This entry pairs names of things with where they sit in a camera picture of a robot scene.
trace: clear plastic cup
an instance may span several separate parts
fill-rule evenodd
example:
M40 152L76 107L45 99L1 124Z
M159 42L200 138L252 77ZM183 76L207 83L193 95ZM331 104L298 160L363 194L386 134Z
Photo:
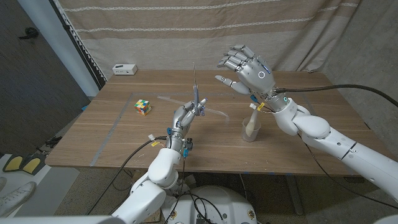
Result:
M259 132L261 128L261 122L257 119L256 124L254 125L254 130L253 133L251 133L250 136L246 134L246 126L248 125L250 121L250 117L247 117L243 120L242 122L242 139L247 141L247 142L252 142L256 139L257 133Z

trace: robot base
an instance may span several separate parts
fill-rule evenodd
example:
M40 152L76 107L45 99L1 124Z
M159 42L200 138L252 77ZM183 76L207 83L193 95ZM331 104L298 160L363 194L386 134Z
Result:
M231 189L209 185L192 189L191 193L213 203L223 216L224 223L257 224L256 215L251 204L244 197ZM207 219L212 223L223 223L216 209L206 201L203 201L203 203L206 206ZM197 200L196 205L200 213L205 215L205 209L203 208L201 200ZM174 214L175 217L170 217L169 223L206 223L206 221L195 210L191 195L183 195L180 197Z

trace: wooden table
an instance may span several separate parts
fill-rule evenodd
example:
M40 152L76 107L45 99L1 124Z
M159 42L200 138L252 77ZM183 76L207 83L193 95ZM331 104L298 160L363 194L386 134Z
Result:
M46 159L59 167L119 167L130 153L148 140L148 135L165 136L178 103L193 99L192 71L140 70L133 76L113 76L64 135ZM237 80L231 71L197 71L200 98L207 97L206 108L226 113L227 117L206 113L193 120L188 138L193 151L186 160L188 172L233 172L252 174L323 175L298 136L283 133L273 115L259 115L260 132L254 142L241 138L242 121L252 113L248 96L214 78L222 75ZM307 88L331 85L322 73L274 72L277 86ZM288 94L297 104L325 118L332 127L381 154L393 157L364 124L337 90ZM143 116L134 111L136 101L149 100L152 111ZM160 145L146 146L126 165L148 168ZM319 163L331 175L349 175L338 159L313 150Z

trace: door handle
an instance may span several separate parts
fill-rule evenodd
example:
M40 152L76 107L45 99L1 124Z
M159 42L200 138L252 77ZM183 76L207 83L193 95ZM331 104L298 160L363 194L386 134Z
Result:
M33 27L28 27L25 29L25 34L26 34L26 36L18 37L18 38L20 38L21 40L36 38L39 35L39 32L37 31L37 29L35 29Z

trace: white wire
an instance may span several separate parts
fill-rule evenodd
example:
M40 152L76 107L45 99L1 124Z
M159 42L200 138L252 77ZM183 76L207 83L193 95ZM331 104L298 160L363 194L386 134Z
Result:
M244 190L244 196L246 197L246 199L248 199L248 193L246 192L246 187L244 186L244 182L243 182L243 178L242 175L239 174L241 180L242 180L242 185L243 185L243 190Z

